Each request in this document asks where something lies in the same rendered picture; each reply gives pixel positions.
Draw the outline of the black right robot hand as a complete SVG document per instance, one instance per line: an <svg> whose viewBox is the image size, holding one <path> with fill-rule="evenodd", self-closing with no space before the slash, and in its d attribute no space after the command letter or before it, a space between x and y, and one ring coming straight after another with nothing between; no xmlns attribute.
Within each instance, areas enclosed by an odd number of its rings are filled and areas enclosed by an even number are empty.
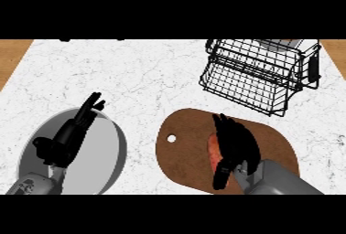
<svg viewBox="0 0 346 234"><path fill-rule="evenodd" d="M216 139L221 159L216 164L213 189L226 188L227 178L238 165L247 163L245 173L251 176L260 164L260 148L252 133L223 113L213 115Z"/></svg>

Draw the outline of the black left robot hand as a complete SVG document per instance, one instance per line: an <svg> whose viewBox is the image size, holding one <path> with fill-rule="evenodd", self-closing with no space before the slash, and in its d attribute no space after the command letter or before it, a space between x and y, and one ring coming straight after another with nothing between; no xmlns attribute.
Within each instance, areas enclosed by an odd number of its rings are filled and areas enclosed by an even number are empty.
<svg viewBox="0 0 346 234"><path fill-rule="evenodd" d="M103 108L105 101L99 101L102 94L93 92L71 119L60 126L54 137L37 137L32 145L37 148L37 157L45 165L66 168L78 154L85 139L88 127Z"/></svg>

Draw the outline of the orange sweet potato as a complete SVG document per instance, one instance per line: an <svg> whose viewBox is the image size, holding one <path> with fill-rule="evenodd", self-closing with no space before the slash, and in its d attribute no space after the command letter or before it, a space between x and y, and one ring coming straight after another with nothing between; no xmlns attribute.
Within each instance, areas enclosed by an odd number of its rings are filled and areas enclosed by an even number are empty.
<svg viewBox="0 0 346 234"><path fill-rule="evenodd" d="M229 184L229 175L232 173L230 162L223 158L218 149L217 136L213 133L207 142L208 158L213 169L213 189L221 190Z"/></svg>

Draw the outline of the brown wooden cutting board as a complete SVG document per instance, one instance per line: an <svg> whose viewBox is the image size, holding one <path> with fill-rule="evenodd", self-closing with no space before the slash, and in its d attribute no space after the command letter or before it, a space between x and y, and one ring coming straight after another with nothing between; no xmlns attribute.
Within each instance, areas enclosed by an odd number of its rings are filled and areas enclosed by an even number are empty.
<svg viewBox="0 0 346 234"><path fill-rule="evenodd" d="M267 125L233 118L254 135L260 158L276 161L297 175L298 164L291 144ZM213 114L196 109L174 111L159 128L155 153L158 165L168 179L177 184L218 195L241 195L242 190L229 177L223 190L213 189L213 168L208 157L208 138L216 132Z"/></svg>

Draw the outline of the grey round pot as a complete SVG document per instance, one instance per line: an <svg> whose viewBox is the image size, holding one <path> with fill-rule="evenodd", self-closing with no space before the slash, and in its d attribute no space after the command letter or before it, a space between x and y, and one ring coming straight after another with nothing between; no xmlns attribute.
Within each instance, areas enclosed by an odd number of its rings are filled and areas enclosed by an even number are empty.
<svg viewBox="0 0 346 234"><path fill-rule="evenodd" d="M37 148L32 141L37 137L53 138L68 119L74 117L78 109L71 108L54 114L34 131L20 155L17 175L28 173L50 176L53 170L37 157ZM118 180L127 157L127 141L118 125L103 112L97 113L85 132L85 139L78 155L68 167L63 180L63 195L100 195Z"/></svg>

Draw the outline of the pale appliance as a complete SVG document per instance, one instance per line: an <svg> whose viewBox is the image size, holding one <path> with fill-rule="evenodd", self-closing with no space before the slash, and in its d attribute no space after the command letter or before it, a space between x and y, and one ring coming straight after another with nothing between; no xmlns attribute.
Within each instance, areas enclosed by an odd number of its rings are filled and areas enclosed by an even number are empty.
<svg viewBox="0 0 346 234"><path fill-rule="evenodd" d="M319 43L316 39L257 39L257 42L270 52L278 53L306 52Z"/></svg>

